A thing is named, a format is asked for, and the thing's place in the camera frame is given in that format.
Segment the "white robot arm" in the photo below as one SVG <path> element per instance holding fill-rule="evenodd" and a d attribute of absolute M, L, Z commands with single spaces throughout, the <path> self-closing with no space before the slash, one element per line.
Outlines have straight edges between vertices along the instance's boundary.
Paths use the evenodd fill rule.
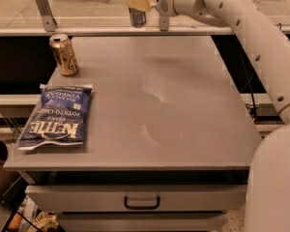
<path fill-rule="evenodd" d="M 235 33 L 284 126 L 258 146 L 249 170 L 245 232 L 290 232 L 290 41 L 252 0 L 125 0 L 162 19 L 223 22 Z"/>

